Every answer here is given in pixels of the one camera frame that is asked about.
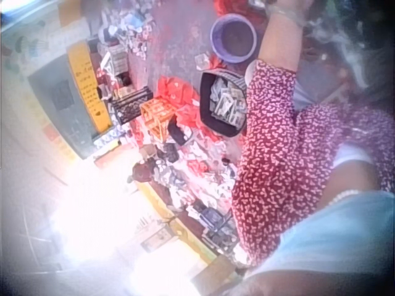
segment yellow sign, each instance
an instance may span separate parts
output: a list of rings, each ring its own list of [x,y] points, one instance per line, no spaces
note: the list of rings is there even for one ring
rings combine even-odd
[[[112,126],[112,122],[106,106],[100,100],[96,91],[98,82],[89,55],[88,45],[84,41],[76,43],[68,49],[67,54],[85,107],[96,130],[99,134],[102,134]]]

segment red cloth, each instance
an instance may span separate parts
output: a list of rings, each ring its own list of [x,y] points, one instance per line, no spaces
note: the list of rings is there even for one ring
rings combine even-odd
[[[178,77],[160,77],[156,96],[162,97],[176,108],[185,104],[191,105],[193,100],[200,100],[194,88]]]
[[[280,235],[317,208],[344,142],[371,156],[381,190],[394,191],[394,120],[350,104],[313,105],[294,113],[296,75],[258,61],[247,92],[247,137],[232,192],[241,244],[254,265]]]
[[[205,162],[199,162],[197,160],[188,160],[187,166],[198,177],[202,177],[203,173],[209,170],[209,167]]]

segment merchandise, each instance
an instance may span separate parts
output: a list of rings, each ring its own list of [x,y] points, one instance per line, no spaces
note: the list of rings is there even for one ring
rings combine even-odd
[[[242,90],[232,82],[218,77],[211,87],[210,111],[214,118],[237,129],[242,128],[247,113],[247,103]]]

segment red bag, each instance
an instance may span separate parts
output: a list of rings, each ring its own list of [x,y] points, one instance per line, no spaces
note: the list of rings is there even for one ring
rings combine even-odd
[[[191,105],[193,100],[200,100],[194,88],[178,77],[160,77],[156,96],[162,97],[176,108],[185,104]]]

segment orange plastic basket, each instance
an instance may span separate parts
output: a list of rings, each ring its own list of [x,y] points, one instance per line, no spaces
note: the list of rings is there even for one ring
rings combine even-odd
[[[168,137],[167,126],[176,108],[161,98],[155,98],[140,105],[141,117],[147,129],[161,142]]]

